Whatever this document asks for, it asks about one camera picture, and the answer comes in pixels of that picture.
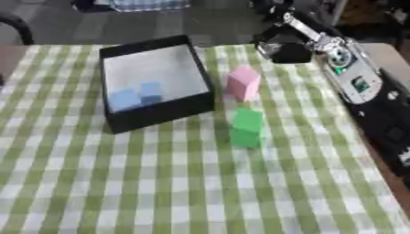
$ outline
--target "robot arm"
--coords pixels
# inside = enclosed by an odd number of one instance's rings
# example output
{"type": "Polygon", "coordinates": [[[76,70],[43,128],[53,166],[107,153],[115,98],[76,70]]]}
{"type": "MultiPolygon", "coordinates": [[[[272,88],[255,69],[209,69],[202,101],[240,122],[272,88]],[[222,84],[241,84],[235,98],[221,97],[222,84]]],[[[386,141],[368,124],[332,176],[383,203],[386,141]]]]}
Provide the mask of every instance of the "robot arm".
{"type": "Polygon", "coordinates": [[[305,46],[318,54],[319,64],[370,143],[393,172],[410,181],[409,91],[377,67],[359,43],[310,16],[274,5],[266,18],[273,25],[255,37],[256,49],[272,58],[277,44],[267,42],[284,28],[296,30],[305,46]]]}
{"type": "Polygon", "coordinates": [[[267,19],[273,25],[255,37],[256,49],[271,58],[277,45],[266,43],[285,28],[292,28],[307,48],[320,55],[323,69],[345,101],[354,104],[372,100],[382,87],[380,69],[374,65],[360,45],[345,38],[331,27],[325,27],[311,16],[292,7],[274,5],[267,19]]]}

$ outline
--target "table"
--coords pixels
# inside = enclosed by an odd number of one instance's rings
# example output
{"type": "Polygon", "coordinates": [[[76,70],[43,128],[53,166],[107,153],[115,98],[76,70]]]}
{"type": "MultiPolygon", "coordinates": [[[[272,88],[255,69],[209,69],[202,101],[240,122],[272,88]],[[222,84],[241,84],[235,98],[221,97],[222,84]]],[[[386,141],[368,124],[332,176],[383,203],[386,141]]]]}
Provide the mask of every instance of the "table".
{"type": "Polygon", "coordinates": [[[409,232],[316,64],[273,65],[252,46],[199,49],[217,111],[112,136],[98,48],[31,47],[2,90],[2,232],[409,232]],[[221,89],[238,64],[264,74],[256,101],[221,89]],[[229,144],[238,106],[264,113],[262,147],[229,144]]]}

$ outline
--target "open box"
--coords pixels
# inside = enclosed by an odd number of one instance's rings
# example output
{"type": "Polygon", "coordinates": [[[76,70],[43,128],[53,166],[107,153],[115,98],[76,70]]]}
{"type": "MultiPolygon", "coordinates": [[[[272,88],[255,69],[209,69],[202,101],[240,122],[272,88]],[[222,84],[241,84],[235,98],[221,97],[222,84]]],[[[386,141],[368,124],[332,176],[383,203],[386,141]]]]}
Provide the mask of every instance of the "open box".
{"type": "Polygon", "coordinates": [[[102,48],[100,59],[104,113],[113,133],[214,110],[210,78],[187,36],[102,48]],[[114,94],[138,95],[147,82],[160,86],[161,101],[113,110],[114,94]]]}

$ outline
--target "pink cube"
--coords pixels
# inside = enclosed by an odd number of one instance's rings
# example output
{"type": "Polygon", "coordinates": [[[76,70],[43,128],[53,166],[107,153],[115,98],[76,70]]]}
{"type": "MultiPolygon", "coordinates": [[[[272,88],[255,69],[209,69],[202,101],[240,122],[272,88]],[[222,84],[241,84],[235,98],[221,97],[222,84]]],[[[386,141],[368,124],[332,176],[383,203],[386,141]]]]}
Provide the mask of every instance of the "pink cube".
{"type": "Polygon", "coordinates": [[[261,83],[261,75],[244,65],[231,71],[227,78],[227,91],[239,101],[251,100],[258,92],[261,83]]]}

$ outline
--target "cube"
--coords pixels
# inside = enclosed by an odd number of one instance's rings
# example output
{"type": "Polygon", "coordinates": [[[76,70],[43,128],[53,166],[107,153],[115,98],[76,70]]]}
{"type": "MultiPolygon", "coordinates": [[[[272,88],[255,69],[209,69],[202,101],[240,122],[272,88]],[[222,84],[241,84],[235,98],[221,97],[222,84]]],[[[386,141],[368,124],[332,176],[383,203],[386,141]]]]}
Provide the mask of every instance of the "cube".
{"type": "Polygon", "coordinates": [[[260,112],[238,109],[231,126],[231,143],[247,148],[259,145],[262,120],[260,112]]]}
{"type": "Polygon", "coordinates": [[[162,101],[161,85],[158,82],[142,83],[140,94],[144,105],[150,105],[162,101]]]}
{"type": "Polygon", "coordinates": [[[122,112],[141,106],[141,99],[133,89],[113,92],[108,96],[112,112],[122,112]]]}
{"type": "Polygon", "coordinates": [[[250,101],[258,92],[261,75],[248,66],[240,66],[227,75],[227,90],[239,101],[250,101]]]}

